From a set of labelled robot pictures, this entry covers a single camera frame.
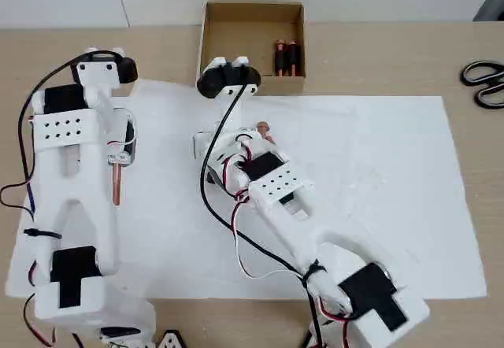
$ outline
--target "copper battery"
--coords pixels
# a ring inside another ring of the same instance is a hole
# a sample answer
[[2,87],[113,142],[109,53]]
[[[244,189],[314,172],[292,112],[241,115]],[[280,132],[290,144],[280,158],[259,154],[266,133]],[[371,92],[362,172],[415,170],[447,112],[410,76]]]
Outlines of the copper battery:
[[279,39],[275,42],[275,74],[284,76],[287,64],[285,62],[285,42]]
[[296,76],[296,64],[298,63],[298,46],[294,40],[287,45],[287,62],[291,76]]

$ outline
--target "cardboard box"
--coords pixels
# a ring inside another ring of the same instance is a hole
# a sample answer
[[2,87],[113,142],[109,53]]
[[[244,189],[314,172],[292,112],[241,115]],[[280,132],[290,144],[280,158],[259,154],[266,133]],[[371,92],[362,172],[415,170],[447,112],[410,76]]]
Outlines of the cardboard box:
[[[305,83],[305,26],[301,3],[207,2],[197,77],[215,57],[249,58],[261,74],[259,94],[301,94]],[[301,47],[300,76],[275,76],[275,41]]]

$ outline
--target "table surface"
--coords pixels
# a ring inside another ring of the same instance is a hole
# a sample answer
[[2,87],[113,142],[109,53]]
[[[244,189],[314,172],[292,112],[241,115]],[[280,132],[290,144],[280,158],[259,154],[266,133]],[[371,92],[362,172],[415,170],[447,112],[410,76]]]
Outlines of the table surface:
[[[31,88],[90,45],[123,47],[143,78],[191,84],[200,27],[0,31],[0,183],[20,181],[16,123]],[[306,94],[442,95],[461,162],[489,296],[430,301],[432,315],[397,346],[502,347],[504,343],[504,112],[480,109],[458,82],[475,59],[504,60],[501,23],[327,23],[306,27]],[[68,74],[55,81],[69,80]],[[8,199],[21,202],[22,190]],[[4,283],[19,212],[0,208]],[[189,347],[299,346],[307,302],[154,300],[157,330],[180,329]],[[22,300],[0,299],[0,345],[38,346],[22,323]],[[60,333],[60,346],[75,346]],[[86,346],[100,346],[84,341]]]

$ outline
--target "white paper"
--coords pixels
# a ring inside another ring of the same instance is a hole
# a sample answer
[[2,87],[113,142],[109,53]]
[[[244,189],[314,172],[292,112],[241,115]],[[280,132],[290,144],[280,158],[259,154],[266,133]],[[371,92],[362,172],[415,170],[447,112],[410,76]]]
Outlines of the white paper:
[[[135,163],[123,171],[122,266],[115,284],[150,298],[304,298],[289,274],[243,277],[232,235],[202,204],[192,136],[215,127],[218,103],[192,87],[145,80],[131,97],[114,102],[131,109],[139,125]],[[416,265],[408,276],[425,298],[486,295],[441,97],[254,97],[244,104],[243,125],[259,120],[269,122],[277,144],[314,180],[321,213],[341,228],[362,228],[404,263]],[[208,189],[210,201],[229,218],[230,199]],[[95,232],[82,210],[74,210],[71,221],[64,246],[92,244]],[[26,225],[24,216],[20,231]],[[240,211],[239,227],[290,259],[247,208]],[[18,234],[8,295],[32,292],[26,276],[30,248],[30,238]],[[240,249],[253,273],[276,267],[246,243]],[[346,258],[334,256],[341,273],[349,271]]]

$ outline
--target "black scissors handle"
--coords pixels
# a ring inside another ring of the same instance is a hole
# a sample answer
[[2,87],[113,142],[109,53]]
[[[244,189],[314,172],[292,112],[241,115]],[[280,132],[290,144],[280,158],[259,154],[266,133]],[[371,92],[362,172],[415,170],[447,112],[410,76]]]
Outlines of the black scissors handle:
[[[469,73],[475,68],[489,68],[493,71],[477,78],[470,78]],[[504,65],[494,61],[475,61],[473,63],[469,63],[462,69],[462,71],[460,71],[460,81],[462,84],[470,87],[488,84],[490,86],[488,89],[491,89],[502,78],[504,78]]]
[[495,84],[491,84],[490,87],[484,88],[484,89],[476,92],[476,94],[474,95],[474,102],[478,106],[480,106],[481,108],[502,109],[502,108],[504,108],[504,101],[503,102],[489,102],[486,99],[486,97],[489,94],[495,94],[495,93],[503,91],[503,90],[504,90],[504,83],[503,82],[496,82]]

